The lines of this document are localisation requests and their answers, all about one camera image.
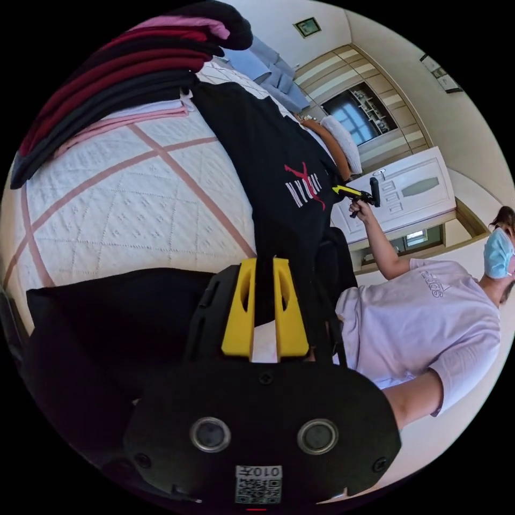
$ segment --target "surgical mask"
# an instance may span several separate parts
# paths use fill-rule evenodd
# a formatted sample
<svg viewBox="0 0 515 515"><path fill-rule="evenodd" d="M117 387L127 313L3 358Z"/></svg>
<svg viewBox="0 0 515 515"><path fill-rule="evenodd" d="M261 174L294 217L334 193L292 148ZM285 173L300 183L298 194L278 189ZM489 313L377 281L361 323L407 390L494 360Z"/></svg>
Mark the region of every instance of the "surgical mask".
<svg viewBox="0 0 515 515"><path fill-rule="evenodd" d="M492 279L503 279L513 273L515 249L505 232L497 228L484 246L484 272Z"/></svg>

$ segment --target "stack of folded clothes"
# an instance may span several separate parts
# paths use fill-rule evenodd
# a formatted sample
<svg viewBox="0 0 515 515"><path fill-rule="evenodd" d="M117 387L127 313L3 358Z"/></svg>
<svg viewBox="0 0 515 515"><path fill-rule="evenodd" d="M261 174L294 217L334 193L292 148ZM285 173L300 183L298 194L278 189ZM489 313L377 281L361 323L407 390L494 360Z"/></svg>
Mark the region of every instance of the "stack of folded clothes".
<svg viewBox="0 0 515 515"><path fill-rule="evenodd" d="M60 155L68 140L112 113L180 100L198 82L195 74L204 63L223 57L222 45L244 50L251 44L249 22L214 0L180 7L121 34L86 60L43 106L15 157L11 189ZM187 109L162 114L187 115Z"/></svg>

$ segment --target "bed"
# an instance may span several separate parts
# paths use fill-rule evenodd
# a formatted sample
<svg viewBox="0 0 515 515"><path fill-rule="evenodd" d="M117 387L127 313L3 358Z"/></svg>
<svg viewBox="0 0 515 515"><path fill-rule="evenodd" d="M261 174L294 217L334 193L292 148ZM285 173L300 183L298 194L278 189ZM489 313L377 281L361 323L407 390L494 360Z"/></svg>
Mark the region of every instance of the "bed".
<svg viewBox="0 0 515 515"><path fill-rule="evenodd" d="M197 75L269 96L214 62ZM44 164L23 188L6 187L3 194L2 286L28 334L34 328L29 289L145 268L217 273L254 255L251 206L230 158L197 110L82 141ZM273 323L257 329L253 360L277 361L274 340Z"/></svg>

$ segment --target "jordan logo print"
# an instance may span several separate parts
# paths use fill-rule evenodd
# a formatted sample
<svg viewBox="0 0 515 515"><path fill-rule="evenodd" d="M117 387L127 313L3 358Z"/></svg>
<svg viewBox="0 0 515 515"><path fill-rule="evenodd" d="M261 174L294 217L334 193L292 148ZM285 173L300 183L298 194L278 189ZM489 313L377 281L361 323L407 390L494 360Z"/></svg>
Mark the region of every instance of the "jordan logo print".
<svg viewBox="0 0 515 515"><path fill-rule="evenodd" d="M308 175L306 163L302 162L303 173L297 172L293 168L290 168L288 165L284 165L284 169L287 172L293 173L300 180L287 182L286 187L291 193L293 200L300 208L307 204L311 199L316 200L322 204L322 211L326 210L326 205L323 200L321 200L317 193L322 189L320 183L318 182L318 177L315 173Z"/></svg>

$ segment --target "white door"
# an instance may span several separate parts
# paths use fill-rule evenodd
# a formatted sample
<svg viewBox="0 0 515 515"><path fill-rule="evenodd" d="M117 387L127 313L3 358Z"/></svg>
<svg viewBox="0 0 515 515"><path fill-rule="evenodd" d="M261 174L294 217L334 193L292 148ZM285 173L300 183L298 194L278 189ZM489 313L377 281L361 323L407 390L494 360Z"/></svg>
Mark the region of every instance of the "white door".
<svg viewBox="0 0 515 515"><path fill-rule="evenodd" d="M347 185L370 193L370 177L379 181L381 206L372 207L384 232L396 231L456 208L451 179L438 147L391 163ZM363 223L351 218L350 200L333 207L331 221L352 244L366 239Z"/></svg>

